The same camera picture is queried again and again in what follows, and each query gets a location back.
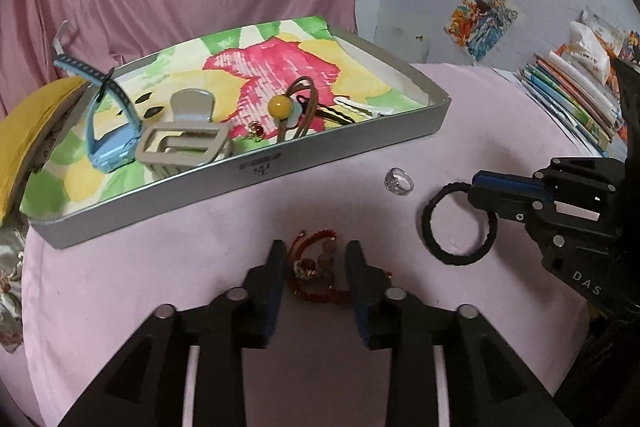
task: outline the round table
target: round table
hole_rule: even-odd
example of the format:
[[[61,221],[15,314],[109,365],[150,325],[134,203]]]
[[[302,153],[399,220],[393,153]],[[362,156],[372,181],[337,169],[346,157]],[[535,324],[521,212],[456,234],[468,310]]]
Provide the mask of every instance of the round table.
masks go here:
[[[118,347],[161,303],[189,309],[238,285],[273,239],[333,229],[340,248],[360,241],[367,260],[428,305],[474,304],[533,373],[555,391],[586,334],[585,301],[546,272],[524,227],[500,221],[494,247],[471,266],[445,266],[417,230],[443,186],[475,172],[530,176],[553,156],[582,156],[524,93],[486,68],[422,64],[452,102],[434,135],[364,153],[185,208],[56,251],[28,235],[24,343],[43,418],[53,427]],[[408,196],[385,190],[392,167]],[[438,206],[433,228],[463,253],[486,233],[486,214],[464,196]],[[388,351],[368,351],[351,311],[285,290],[271,346],[246,350],[250,427],[383,426]]]

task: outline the silver ring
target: silver ring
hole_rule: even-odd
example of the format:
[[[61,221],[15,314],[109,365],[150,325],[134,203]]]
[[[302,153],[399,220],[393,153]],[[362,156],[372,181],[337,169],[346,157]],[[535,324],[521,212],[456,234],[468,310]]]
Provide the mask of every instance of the silver ring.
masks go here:
[[[406,196],[414,190],[414,182],[409,177],[409,174],[398,167],[394,167],[386,173],[385,188],[397,196]]]

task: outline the yellow bead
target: yellow bead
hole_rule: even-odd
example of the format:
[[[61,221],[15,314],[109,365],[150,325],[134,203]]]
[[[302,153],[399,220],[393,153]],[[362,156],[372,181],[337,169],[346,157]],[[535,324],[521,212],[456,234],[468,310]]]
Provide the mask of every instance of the yellow bead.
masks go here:
[[[287,120],[293,111],[293,102],[288,96],[277,94],[269,101],[268,110],[276,120]]]

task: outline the yellow cushion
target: yellow cushion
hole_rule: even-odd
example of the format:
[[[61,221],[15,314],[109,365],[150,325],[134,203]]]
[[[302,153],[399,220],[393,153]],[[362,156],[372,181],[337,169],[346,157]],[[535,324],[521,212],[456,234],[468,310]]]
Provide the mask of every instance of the yellow cushion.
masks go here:
[[[80,76],[61,78],[22,100],[0,121],[0,224],[11,211],[15,189],[36,152],[38,138],[60,105],[84,84]]]

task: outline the metal screw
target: metal screw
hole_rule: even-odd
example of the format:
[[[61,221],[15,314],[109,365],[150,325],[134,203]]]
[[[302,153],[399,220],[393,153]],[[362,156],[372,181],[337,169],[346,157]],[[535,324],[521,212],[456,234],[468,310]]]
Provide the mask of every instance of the metal screw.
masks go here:
[[[226,298],[230,301],[243,301],[249,296],[249,292],[244,288],[231,288],[226,293]]]
[[[471,304],[462,304],[462,306],[458,308],[458,313],[466,319],[474,319],[478,317],[478,309]]]
[[[171,304],[160,304],[156,311],[154,311],[154,315],[159,319],[168,319],[175,313],[175,308],[171,306]]]
[[[406,291],[404,291],[402,288],[391,286],[391,288],[386,289],[385,296],[391,301],[401,301],[406,297]]]

